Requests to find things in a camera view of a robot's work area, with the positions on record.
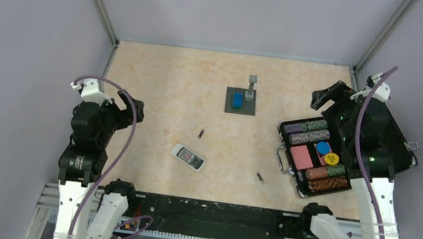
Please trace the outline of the white remote control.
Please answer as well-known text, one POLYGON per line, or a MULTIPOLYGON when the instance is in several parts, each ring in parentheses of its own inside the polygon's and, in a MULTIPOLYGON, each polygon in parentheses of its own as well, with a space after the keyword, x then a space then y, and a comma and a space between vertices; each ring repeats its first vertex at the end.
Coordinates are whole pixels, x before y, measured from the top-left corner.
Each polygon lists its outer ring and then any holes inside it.
POLYGON ((171 155, 174 156, 177 160, 187 165, 194 171, 199 171, 205 165, 205 160, 194 153, 193 151, 188 150, 183 144, 176 144, 172 150, 171 155))

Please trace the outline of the battery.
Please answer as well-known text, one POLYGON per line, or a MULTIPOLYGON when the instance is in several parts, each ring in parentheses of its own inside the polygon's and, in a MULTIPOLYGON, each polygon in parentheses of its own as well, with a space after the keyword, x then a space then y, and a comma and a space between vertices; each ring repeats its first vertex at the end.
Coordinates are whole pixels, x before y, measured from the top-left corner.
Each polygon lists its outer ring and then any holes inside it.
POLYGON ((201 131, 200 131, 200 133, 198 134, 198 139, 200 139, 200 138, 202 138, 202 136, 203 136, 203 134, 204 134, 204 132, 205 132, 205 130, 204 129, 202 129, 201 131))
POLYGON ((264 184, 264 179, 262 178, 262 176, 260 175, 259 172, 256 173, 256 176, 257 176, 258 180, 261 182, 261 184, 264 184))

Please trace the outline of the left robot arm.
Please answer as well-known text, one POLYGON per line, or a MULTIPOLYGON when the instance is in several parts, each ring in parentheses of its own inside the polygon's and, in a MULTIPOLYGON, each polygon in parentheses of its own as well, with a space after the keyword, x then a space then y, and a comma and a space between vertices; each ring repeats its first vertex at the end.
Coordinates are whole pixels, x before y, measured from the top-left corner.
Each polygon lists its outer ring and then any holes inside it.
POLYGON ((118 94, 124 110, 96 88, 91 101, 73 109, 70 142, 58 161, 59 208, 53 239, 111 239, 122 215, 135 211, 134 185, 118 179, 104 187, 97 214, 89 219, 109 141, 116 131, 131 126, 134 116, 139 123, 144 120, 144 102, 130 103, 122 92, 118 94))

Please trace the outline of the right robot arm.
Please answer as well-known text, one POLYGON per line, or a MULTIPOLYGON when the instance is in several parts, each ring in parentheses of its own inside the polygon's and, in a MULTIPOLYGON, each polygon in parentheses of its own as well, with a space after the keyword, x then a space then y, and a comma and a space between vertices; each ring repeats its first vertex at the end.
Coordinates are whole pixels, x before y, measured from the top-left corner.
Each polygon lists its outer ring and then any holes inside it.
MULTIPOLYGON (((311 108, 327 121, 359 208, 362 239, 400 239, 394 210, 398 173, 417 164, 387 105, 344 82, 312 93, 311 108)), ((304 238, 352 239, 325 205, 310 203, 298 220, 304 238)))

